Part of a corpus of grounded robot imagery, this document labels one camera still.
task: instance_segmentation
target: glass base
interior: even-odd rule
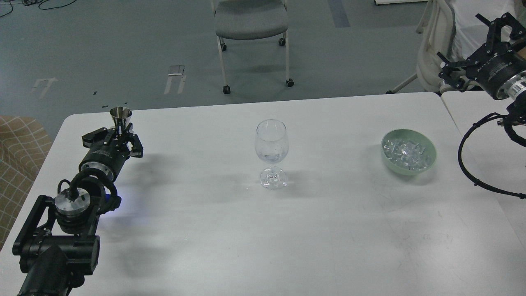
[[[287,175],[277,166],[264,169],[261,173],[261,185],[266,189],[276,190],[287,186]]]

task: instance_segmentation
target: silver metal joint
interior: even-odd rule
[[[110,180],[113,180],[113,171],[107,165],[103,163],[96,162],[96,161],[86,162],[80,167],[81,171],[85,169],[98,169],[102,171],[103,173],[105,173],[106,176],[108,176]]]
[[[526,91],[526,71],[511,77],[504,82],[497,91],[497,98],[503,100],[505,98],[512,98],[514,101],[524,91]]]
[[[82,188],[77,188],[77,192],[78,197],[75,201],[69,199],[70,194],[68,191],[63,191],[55,197],[55,208],[60,214],[75,217],[82,214],[89,207],[89,193]]]

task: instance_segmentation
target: chair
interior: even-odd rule
[[[294,81],[289,73],[289,37],[287,0],[211,0],[214,13],[219,61],[223,74],[223,93],[230,93],[227,82],[223,51],[227,50],[224,39],[256,40],[283,34],[278,44],[285,46],[286,84],[291,87]]]
[[[35,119],[0,116],[0,250],[51,143]]]
[[[418,79],[426,91],[439,93],[443,81],[438,77],[442,71],[442,60],[437,56],[441,52],[446,57],[451,54],[451,45],[455,33],[454,11],[445,0],[428,0],[426,10],[417,33],[423,32],[422,43],[417,55],[416,73],[397,85],[387,94],[396,93],[406,85]]]

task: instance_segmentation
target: wine glass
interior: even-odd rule
[[[262,121],[256,129],[256,153],[266,163],[282,161],[289,152],[287,128],[283,122],[275,119]],[[261,185],[275,190],[287,186],[287,175],[276,166],[270,166],[261,173]]]

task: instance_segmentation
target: green bowl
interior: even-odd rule
[[[402,158],[398,157],[395,154],[391,154],[393,146],[406,147],[405,152],[410,152],[410,157]],[[430,169],[437,160],[437,149],[434,147],[433,143],[424,135],[413,130],[394,130],[387,133],[380,144],[380,150],[382,153],[382,160],[388,168],[390,168],[395,173],[414,176],[421,172],[425,172]],[[401,160],[412,159],[421,160],[419,163],[415,164],[411,161],[405,162]]]

